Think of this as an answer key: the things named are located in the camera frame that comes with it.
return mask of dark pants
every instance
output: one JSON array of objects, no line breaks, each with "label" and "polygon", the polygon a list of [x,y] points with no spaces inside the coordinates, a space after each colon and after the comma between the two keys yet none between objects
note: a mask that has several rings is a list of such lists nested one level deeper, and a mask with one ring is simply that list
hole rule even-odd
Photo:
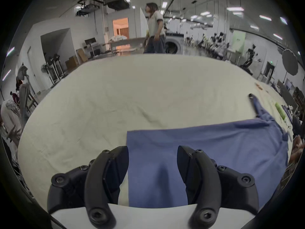
[{"label": "dark pants", "polygon": [[158,41],[150,37],[144,53],[165,53],[165,37],[160,36]]}]

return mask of desk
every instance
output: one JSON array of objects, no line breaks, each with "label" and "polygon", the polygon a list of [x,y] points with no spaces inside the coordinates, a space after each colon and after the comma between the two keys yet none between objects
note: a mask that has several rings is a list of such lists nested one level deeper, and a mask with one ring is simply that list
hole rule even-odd
[{"label": "desk", "polygon": [[131,45],[131,46],[139,46],[140,43],[144,43],[145,37],[138,37],[138,38],[131,38],[131,39],[126,39],[126,40],[120,40],[120,41],[116,41],[116,42],[108,42],[103,44],[110,45],[110,50],[111,50],[111,54],[113,56],[113,47],[117,47],[117,46],[123,46],[123,45]]},{"label": "desk", "polygon": [[[22,174],[46,210],[54,174],[87,165],[104,149],[125,145],[127,131],[255,118],[249,93],[288,129],[275,108],[275,102],[286,105],[283,98],[221,60],[139,54],[85,62],[61,80],[30,116],[18,147]],[[290,139],[288,147],[291,153]],[[128,174],[120,189],[119,204],[128,205]]]}]

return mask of green object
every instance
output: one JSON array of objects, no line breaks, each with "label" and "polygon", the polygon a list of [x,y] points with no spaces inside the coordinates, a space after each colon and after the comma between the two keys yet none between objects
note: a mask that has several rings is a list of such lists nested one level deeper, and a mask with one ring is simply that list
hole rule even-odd
[{"label": "green object", "polygon": [[285,115],[284,110],[281,108],[281,106],[278,103],[275,103],[275,107],[278,110],[278,112],[280,113],[282,119],[285,120],[286,115]]}]

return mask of blue cloth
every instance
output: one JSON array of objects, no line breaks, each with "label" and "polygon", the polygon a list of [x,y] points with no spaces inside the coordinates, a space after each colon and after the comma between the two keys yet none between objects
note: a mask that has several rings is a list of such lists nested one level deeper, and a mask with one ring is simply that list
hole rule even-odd
[{"label": "blue cloth", "polygon": [[218,165],[254,176],[262,207],[273,195],[288,162],[288,133],[253,99],[257,118],[219,125],[127,132],[129,206],[187,205],[177,167],[179,145],[202,149]]}]

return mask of chair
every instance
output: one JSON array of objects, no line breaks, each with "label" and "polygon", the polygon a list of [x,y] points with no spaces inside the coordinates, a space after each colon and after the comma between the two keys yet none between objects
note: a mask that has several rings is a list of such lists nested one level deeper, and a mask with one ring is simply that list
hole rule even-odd
[{"label": "chair", "polygon": [[37,103],[35,98],[32,96],[30,91],[30,86],[28,83],[21,84],[19,87],[19,101],[20,101],[20,114],[21,114],[21,125],[22,127],[25,127],[25,124],[29,118],[30,108],[34,105],[34,103]]}]

